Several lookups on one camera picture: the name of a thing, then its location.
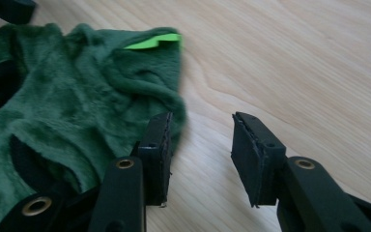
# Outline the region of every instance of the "wood grain surface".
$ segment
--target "wood grain surface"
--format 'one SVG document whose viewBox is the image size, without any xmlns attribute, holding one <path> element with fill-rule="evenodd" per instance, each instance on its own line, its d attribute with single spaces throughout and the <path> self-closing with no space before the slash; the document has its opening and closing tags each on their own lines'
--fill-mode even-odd
<svg viewBox="0 0 371 232">
<path fill-rule="evenodd" d="M 32 24 L 65 33 L 84 22 L 184 35 L 188 122 L 168 207 L 147 209 L 149 231 L 280 230 L 276 207 L 249 207 L 231 161 L 236 111 L 371 202 L 371 0 L 37 2 Z"/>
</svg>

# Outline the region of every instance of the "lime green tag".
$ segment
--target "lime green tag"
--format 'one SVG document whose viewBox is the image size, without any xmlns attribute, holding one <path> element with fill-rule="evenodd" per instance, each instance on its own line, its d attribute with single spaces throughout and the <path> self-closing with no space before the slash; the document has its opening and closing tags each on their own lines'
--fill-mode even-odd
<svg viewBox="0 0 371 232">
<path fill-rule="evenodd" d="M 158 47 L 159 42 L 165 41 L 165 42 L 180 42 L 180 45 L 182 45 L 182 36 L 179 34 L 165 34 L 160 36 L 154 36 L 148 39 L 147 41 L 135 43 L 132 45 L 128 45 L 125 47 L 125 49 L 147 49 L 147 48 L 153 48 Z"/>
</svg>

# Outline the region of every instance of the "fuzzy green cloth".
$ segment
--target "fuzzy green cloth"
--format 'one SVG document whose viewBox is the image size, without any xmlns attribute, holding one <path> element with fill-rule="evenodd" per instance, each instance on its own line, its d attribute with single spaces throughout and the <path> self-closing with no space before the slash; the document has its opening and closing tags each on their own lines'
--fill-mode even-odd
<svg viewBox="0 0 371 232">
<path fill-rule="evenodd" d="M 0 107 L 0 220 L 34 193 L 14 170 L 12 135 L 78 192 L 100 184 L 109 162 L 129 155 L 154 115 L 174 113 L 177 143 L 186 120 L 177 92 L 180 42 L 142 45 L 166 34 L 177 31 L 96 31 L 81 24 L 63 36 L 54 24 L 0 28 L 0 62 L 15 60 L 24 76 Z"/>
</svg>

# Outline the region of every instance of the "metal grommet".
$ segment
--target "metal grommet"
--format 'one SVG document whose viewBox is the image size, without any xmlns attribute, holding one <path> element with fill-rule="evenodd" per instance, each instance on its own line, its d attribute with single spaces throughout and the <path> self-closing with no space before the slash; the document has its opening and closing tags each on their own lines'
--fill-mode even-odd
<svg viewBox="0 0 371 232">
<path fill-rule="evenodd" d="M 300 167 L 300 168 L 303 168 L 303 169 L 314 169 L 315 168 L 315 164 L 313 164 L 313 162 L 311 161 L 308 161 L 306 159 L 297 159 L 295 160 L 295 164 Z"/>
<path fill-rule="evenodd" d="M 116 166 L 120 169 L 131 168 L 134 165 L 134 161 L 131 159 L 122 159 L 116 163 Z"/>
<path fill-rule="evenodd" d="M 23 206 L 22 213 L 27 217 L 36 216 L 49 209 L 51 205 L 52 199 L 47 196 L 41 196 Z"/>
</svg>

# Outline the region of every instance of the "green fabric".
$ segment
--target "green fabric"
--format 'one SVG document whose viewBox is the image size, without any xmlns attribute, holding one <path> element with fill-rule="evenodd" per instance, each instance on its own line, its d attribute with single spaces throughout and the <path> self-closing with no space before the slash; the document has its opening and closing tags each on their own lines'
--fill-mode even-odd
<svg viewBox="0 0 371 232">
<path fill-rule="evenodd" d="M 186 120 L 177 92 L 179 40 L 125 49 L 163 35 L 177 31 L 95 31 L 81 24 L 63 36 L 54 24 L 0 28 L 0 62 L 16 60 L 25 76 L 0 108 L 0 220 L 34 193 L 14 171 L 11 134 L 79 192 L 98 185 L 112 159 L 129 155 L 152 116 L 173 112 L 178 142 Z"/>
</svg>

